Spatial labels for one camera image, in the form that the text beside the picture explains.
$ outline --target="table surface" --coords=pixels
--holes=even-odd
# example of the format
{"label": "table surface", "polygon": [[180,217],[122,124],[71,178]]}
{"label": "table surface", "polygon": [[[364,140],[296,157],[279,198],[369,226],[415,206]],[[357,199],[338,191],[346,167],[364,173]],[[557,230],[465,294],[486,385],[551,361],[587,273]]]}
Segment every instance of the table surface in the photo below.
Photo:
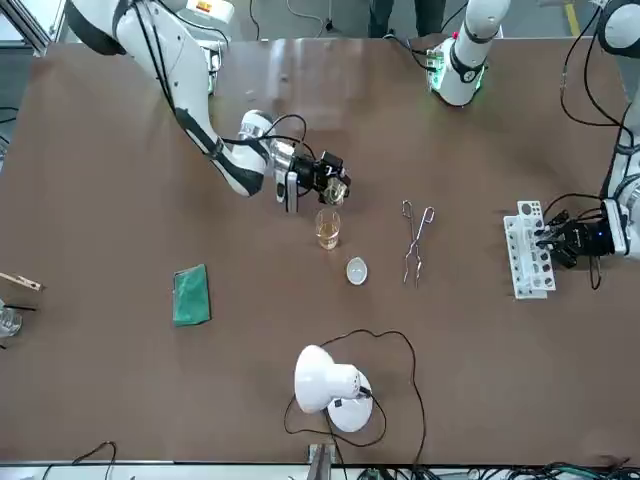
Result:
{"label": "table surface", "polygon": [[[583,94],[585,44],[569,107]],[[6,300],[40,307],[0,352],[0,459],[66,459],[103,440],[119,457],[300,462],[313,434],[289,436],[283,412],[297,355],[356,328],[398,329],[417,352],[424,463],[596,464],[640,457],[638,274],[607,259],[602,288],[557,273],[546,301],[515,301],[502,217],[516,201],[596,192],[614,129],[576,125],[558,101],[564,40],[502,40],[484,89],[462,110],[425,91],[424,73],[382,40],[232,45],[213,102],[234,136],[260,108],[303,115],[318,152],[344,158],[352,196],[340,245],[320,249],[311,196],[287,216],[274,188],[234,194],[127,58],[53,46],[35,62],[0,177]],[[595,52],[594,91],[620,112],[612,58]],[[281,131],[297,134],[294,121]],[[401,203],[431,205],[422,282],[402,284],[409,240]],[[573,209],[588,208],[568,202]],[[355,255],[363,287],[347,284]],[[176,329],[173,272],[205,263],[213,320]],[[380,444],[343,445],[347,462],[411,462],[420,440],[411,357],[398,338],[330,347],[371,380],[387,417]],[[294,412],[291,428],[324,429]],[[374,438],[376,415],[352,438]]]}

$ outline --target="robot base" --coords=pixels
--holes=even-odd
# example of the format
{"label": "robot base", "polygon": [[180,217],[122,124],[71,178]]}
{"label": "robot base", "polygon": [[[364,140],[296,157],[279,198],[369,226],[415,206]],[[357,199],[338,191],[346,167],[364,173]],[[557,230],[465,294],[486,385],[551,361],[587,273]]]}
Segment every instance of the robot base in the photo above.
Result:
{"label": "robot base", "polygon": [[445,103],[454,107],[464,107],[473,100],[480,88],[486,67],[477,75],[475,72],[467,72],[474,77],[470,78],[468,83],[463,82],[451,63],[451,49],[454,44],[453,38],[447,38],[433,50],[437,60],[430,66],[435,68],[435,72],[427,71],[427,84],[429,90],[438,94]]}
{"label": "robot base", "polygon": [[[363,373],[360,373],[360,385],[371,390],[369,380]],[[336,427],[343,432],[353,433],[362,429],[369,421],[373,411],[373,399],[371,397],[354,400],[340,398],[332,401],[327,410]]]}

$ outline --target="metal stand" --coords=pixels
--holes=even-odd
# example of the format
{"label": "metal stand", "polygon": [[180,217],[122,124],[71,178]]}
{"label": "metal stand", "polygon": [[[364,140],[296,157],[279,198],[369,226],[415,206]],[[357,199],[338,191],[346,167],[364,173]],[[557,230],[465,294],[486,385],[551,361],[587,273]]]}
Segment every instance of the metal stand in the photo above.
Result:
{"label": "metal stand", "polygon": [[307,480],[329,480],[331,478],[331,445],[315,445]]}
{"label": "metal stand", "polygon": [[327,32],[333,30],[333,0],[329,0],[329,17],[324,24],[324,28],[327,29]]}

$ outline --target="cable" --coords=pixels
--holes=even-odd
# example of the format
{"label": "cable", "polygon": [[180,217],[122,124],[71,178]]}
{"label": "cable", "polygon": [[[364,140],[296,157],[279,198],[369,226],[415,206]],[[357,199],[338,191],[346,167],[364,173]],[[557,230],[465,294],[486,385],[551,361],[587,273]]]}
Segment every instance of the cable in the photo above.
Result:
{"label": "cable", "polygon": [[279,124],[283,120],[286,120],[287,118],[297,118],[298,120],[300,120],[300,122],[302,122],[302,126],[303,126],[304,130],[302,131],[302,138],[300,138],[300,141],[304,142],[304,139],[307,136],[307,121],[304,118],[302,118],[301,115],[298,115],[297,113],[288,113],[286,115],[280,115],[278,118],[276,118],[275,122],[273,122],[271,127],[269,127],[269,130],[264,132],[264,135],[269,135],[271,133],[271,131],[276,127],[277,124]]}
{"label": "cable", "polygon": [[640,173],[635,173],[633,175],[625,177],[616,188],[612,198],[617,202],[618,198],[620,198],[620,195],[622,195],[622,192],[624,191],[624,189],[639,179],[640,179]]}
{"label": "cable", "polygon": [[559,197],[555,198],[548,206],[547,208],[544,209],[544,212],[542,213],[542,218],[547,216],[547,213],[549,213],[549,211],[551,210],[551,208],[558,203],[560,200],[564,200],[565,198],[568,197],[578,197],[578,198],[590,198],[592,200],[598,200],[601,201],[602,199],[596,195],[589,195],[587,193],[565,193],[564,195],[560,195]]}
{"label": "cable", "polygon": [[[411,341],[407,338],[407,336],[398,331],[398,330],[387,330],[385,332],[382,333],[373,333],[371,330],[368,330],[366,328],[359,328],[356,330],[353,330],[349,333],[346,333],[344,335],[339,335],[337,337],[334,337],[330,340],[327,340],[326,342],[322,343],[320,346],[321,347],[326,347],[327,345],[330,345],[334,342],[337,342],[339,340],[344,340],[345,338],[350,337],[351,335],[355,335],[357,333],[366,333],[367,335],[371,335],[374,338],[381,338],[384,337],[386,335],[398,335],[400,336],[407,344],[407,346],[409,347],[409,350],[411,351],[411,384],[416,392],[416,396],[418,397],[418,402],[420,403],[420,411],[421,411],[421,416],[422,416],[422,437],[420,439],[420,445],[418,447],[418,451],[416,453],[416,456],[413,460],[413,467],[415,467],[418,464],[418,460],[420,459],[420,456],[422,455],[422,451],[424,449],[424,442],[425,439],[427,437],[427,420],[426,420],[426,416],[425,416],[425,411],[424,411],[424,402],[422,400],[422,395],[420,395],[420,390],[418,389],[418,385],[416,384],[416,351],[413,348],[413,344],[411,343]],[[387,416],[384,413],[384,410],[382,409],[382,406],[380,405],[380,403],[378,403],[378,400],[372,395],[371,398],[373,399],[374,403],[376,404],[376,406],[378,407],[378,409],[380,410],[380,413],[382,413],[382,416],[384,418],[384,429],[382,431],[382,434],[376,439],[373,440],[372,442],[368,442],[365,444],[356,444],[340,435],[335,434],[336,438],[339,438],[340,440],[348,443],[349,445],[352,445],[354,447],[369,447],[371,445],[375,445],[376,443],[379,443],[383,438],[384,435],[387,431]],[[291,405],[293,404],[293,401],[295,400],[295,395],[291,397],[291,401],[289,401],[289,405],[287,406],[287,409],[285,410],[285,414],[284,414],[284,427],[285,427],[285,431],[290,434],[296,434],[296,433],[301,433],[301,432],[308,432],[308,433],[319,433],[319,434],[324,434],[327,435],[326,432],[319,432],[317,430],[310,430],[310,429],[301,429],[301,430],[296,430],[296,431],[291,431],[288,429],[287,427],[287,414],[289,412],[289,410],[291,409]]]}
{"label": "cable", "polygon": [[299,138],[293,138],[287,135],[262,135],[261,137],[247,138],[245,140],[236,140],[233,138],[222,139],[224,143],[228,143],[229,145],[253,145],[256,142],[260,142],[261,140],[288,140],[290,142],[293,142],[294,144],[300,143],[304,145],[304,147],[309,151],[309,154],[311,154],[311,157],[314,160],[317,160],[316,154],[306,142],[301,141]]}
{"label": "cable", "polygon": [[411,47],[411,43],[409,42],[409,40],[407,39],[407,43],[404,43],[402,40],[400,40],[398,37],[396,37],[393,33],[387,33],[384,37],[382,37],[384,39],[387,40],[395,40],[396,42],[398,42],[400,44],[400,46],[406,50],[409,50],[413,53],[417,53],[418,55],[426,55],[427,51],[425,49],[419,49],[419,48],[413,48]]}
{"label": "cable", "polygon": [[149,40],[149,35],[147,34],[147,29],[144,27],[144,21],[142,20],[142,14],[140,13],[140,8],[138,7],[138,3],[134,2],[132,4],[133,9],[136,12],[136,17],[138,17],[138,23],[140,24],[140,29],[142,30],[142,34],[144,35],[144,40],[147,44],[147,48],[149,49],[149,56],[151,57],[151,61],[153,62],[153,68],[156,71],[156,76],[158,77],[158,81],[160,82],[160,86],[162,87],[162,92],[164,93],[169,106],[173,110],[173,103],[170,100],[170,93],[167,91],[168,85],[165,85],[162,74],[160,73],[160,68],[158,67],[158,62],[156,61],[156,56],[153,53],[153,47],[151,46],[151,40]]}
{"label": "cable", "polygon": [[590,122],[590,121],[586,121],[586,120],[581,120],[581,119],[575,117],[571,112],[569,112],[569,110],[567,109],[566,104],[564,103],[564,93],[565,93],[565,90],[567,88],[567,76],[568,76],[568,70],[569,70],[569,59],[571,58],[571,55],[573,55],[573,51],[575,50],[576,46],[578,45],[578,42],[582,39],[582,37],[584,37],[584,34],[587,32],[589,27],[591,27],[593,22],[595,22],[595,20],[598,17],[599,13],[600,13],[600,8],[598,7],[598,8],[596,8],[596,11],[594,12],[593,16],[591,17],[591,20],[589,20],[589,23],[587,23],[586,27],[584,27],[582,29],[582,31],[580,32],[580,35],[578,35],[578,37],[571,44],[571,48],[569,49],[569,52],[567,53],[567,56],[564,59],[564,65],[563,65],[563,68],[562,68],[562,81],[560,83],[560,106],[562,107],[562,111],[565,113],[565,115],[567,117],[569,117],[571,120],[573,120],[574,122],[579,123],[581,125],[587,125],[589,127],[613,127],[613,126],[615,126],[615,123],[596,123],[596,122]]}
{"label": "cable", "polygon": [[308,13],[300,13],[300,12],[294,12],[293,9],[291,8],[291,5],[289,4],[289,0],[286,0],[287,3],[287,10],[289,10],[289,12],[292,15],[295,15],[296,17],[300,17],[300,18],[308,18],[310,20],[317,20],[320,22],[320,31],[317,33],[316,38],[320,38],[322,36],[322,32],[324,32],[324,20],[320,17],[316,17],[315,15],[309,15]]}
{"label": "cable", "polygon": [[197,23],[193,23],[190,22],[189,20],[187,20],[186,18],[182,18],[180,15],[178,15],[176,12],[174,12],[173,10],[171,10],[165,3],[163,0],[155,0],[156,2],[158,2],[160,5],[162,5],[162,8],[164,8],[167,12],[169,12],[171,15],[173,15],[174,17],[176,17],[178,20],[180,20],[182,23],[185,23],[187,25],[190,25],[194,28],[199,28],[200,30],[205,30],[205,31],[210,31],[210,32],[216,32],[219,33],[222,38],[224,38],[225,43],[227,44],[227,47],[229,46],[229,39],[227,38],[227,36],[224,34],[224,32],[222,30],[220,30],[219,28],[214,28],[214,27],[207,27],[204,25],[198,25]]}
{"label": "cable", "polygon": [[171,93],[171,86],[169,84],[169,75],[167,74],[167,67],[164,63],[164,54],[162,53],[162,44],[160,43],[160,37],[158,36],[158,29],[156,28],[156,22],[151,14],[151,9],[149,8],[148,0],[142,0],[143,5],[147,9],[147,14],[149,15],[149,21],[151,22],[151,29],[153,31],[153,36],[156,39],[156,47],[158,48],[158,56],[160,57],[160,66],[162,67],[162,75],[164,78],[164,84],[167,89],[167,95],[169,98],[169,106],[171,110],[175,112],[175,104],[173,103],[173,95]]}
{"label": "cable", "polygon": [[256,26],[256,41],[260,40],[260,25],[258,24],[258,22],[253,16],[253,0],[249,0],[249,18],[251,19],[253,24]]}
{"label": "cable", "polygon": [[442,33],[444,32],[444,29],[447,28],[447,25],[449,25],[449,22],[451,22],[451,20],[453,20],[454,18],[456,18],[460,12],[462,10],[464,10],[466,8],[466,6],[469,5],[469,2],[466,1],[464,2],[464,5],[462,5],[458,10],[456,10],[456,13],[454,13],[453,15],[451,15],[446,22],[444,22],[444,24],[442,25],[442,28],[440,29],[440,31],[438,33]]}
{"label": "cable", "polygon": [[620,121],[616,120],[611,115],[609,115],[604,110],[604,108],[600,106],[600,104],[596,101],[596,99],[593,97],[593,94],[591,93],[591,88],[589,87],[589,60],[591,59],[591,52],[593,51],[593,45],[595,43],[595,40],[596,40],[596,36],[593,35],[593,37],[591,37],[591,42],[589,43],[589,49],[587,50],[587,56],[584,61],[584,69],[582,70],[582,80],[584,83],[584,89],[587,92],[587,96],[589,97],[591,104],[596,108],[596,110],[598,110],[602,114],[602,116],[605,117],[607,120],[609,120],[611,123],[622,128],[627,132],[627,134],[629,135],[629,138],[631,139],[631,148],[633,148],[634,138],[631,130],[625,127]]}
{"label": "cable", "polygon": [[[98,453],[100,450],[106,448],[106,447],[111,447],[112,448],[112,453],[111,453],[111,459],[109,460],[109,464],[107,465],[107,471],[104,474],[104,480],[108,480],[109,478],[109,472],[111,471],[111,469],[113,468],[113,466],[116,463],[116,456],[118,454],[118,446],[116,445],[115,442],[102,442],[100,445],[98,445],[96,448],[94,448],[93,450],[91,450],[90,452],[87,452],[83,455],[80,455],[79,457],[75,458],[74,460],[71,461],[71,465],[72,466],[77,466],[78,464],[80,464],[81,462],[83,462],[84,460],[86,460],[89,457],[92,457],[93,455],[95,455],[96,453]],[[51,469],[53,469],[56,466],[61,466],[61,465],[49,465],[47,467],[47,469],[44,471],[44,474],[42,476],[42,480],[46,480],[47,476],[49,475],[49,472],[51,471]]]}
{"label": "cable", "polygon": [[389,34],[385,35],[382,38],[387,39],[387,40],[394,40],[394,41],[398,42],[400,44],[400,46],[402,46],[402,48],[404,48],[405,50],[407,50],[411,54],[411,57],[413,58],[413,61],[416,62],[418,64],[418,66],[420,68],[422,68],[423,70],[426,70],[428,72],[435,72],[436,71],[435,68],[428,67],[427,65],[424,65],[420,61],[418,56],[417,56],[417,55],[426,55],[427,54],[426,50],[414,49],[414,48],[411,47],[411,44],[409,43],[409,40],[407,40],[407,43],[404,43],[403,41],[401,41],[398,37],[396,37],[392,33],[389,33]]}
{"label": "cable", "polygon": [[[594,212],[598,212],[598,215],[589,215],[590,213],[594,213]],[[598,208],[590,208],[588,210],[585,210],[584,212],[582,212],[581,214],[579,214],[576,217],[576,221],[578,220],[582,220],[583,222],[586,220],[593,220],[596,218],[603,218],[602,217],[602,210],[600,209],[600,207]]]}
{"label": "cable", "polygon": [[286,410],[284,411],[284,419],[283,419],[283,424],[284,424],[284,430],[285,432],[287,432],[289,435],[297,435],[298,433],[316,433],[318,435],[332,435],[334,438],[334,441],[336,438],[339,438],[340,440],[342,440],[345,443],[348,443],[349,445],[351,445],[352,447],[357,447],[357,448],[365,448],[365,447],[371,447],[377,443],[380,443],[382,441],[382,439],[384,438],[384,436],[387,434],[387,415],[384,413],[384,410],[382,409],[382,407],[380,406],[380,404],[378,403],[378,401],[376,400],[376,398],[372,395],[371,399],[373,400],[373,403],[376,404],[376,406],[378,407],[378,409],[380,410],[380,413],[382,414],[382,418],[384,420],[383,423],[383,428],[382,428],[382,433],[375,439],[372,440],[370,442],[366,442],[366,443],[355,443],[352,442],[351,440],[349,440],[348,438],[343,437],[342,435],[339,435],[337,433],[330,433],[330,432],[322,432],[320,430],[313,430],[310,428],[302,428],[300,430],[289,430],[289,427],[287,426],[287,416],[289,415],[289,411],[291,410],[291,407],[293,406],[293,402],[296,399],[295,395],[291,396],[291,400],[289,400],[289,404],[287,405]]}

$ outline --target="desk lamp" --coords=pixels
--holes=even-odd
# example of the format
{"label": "desk lamp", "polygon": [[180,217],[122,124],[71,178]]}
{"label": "desk lamp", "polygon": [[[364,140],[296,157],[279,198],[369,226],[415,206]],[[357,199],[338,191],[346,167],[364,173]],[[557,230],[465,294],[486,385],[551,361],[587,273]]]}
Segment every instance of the desk lamp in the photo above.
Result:
{"label": "desk lamp", "polygon": [[367,377],[353,365],[335,363],[316,345],[309,345],[300,353],[294,389],[304,413],[326,408],[331,421],[343,432],[357,432],[371,416],[373,399]]}

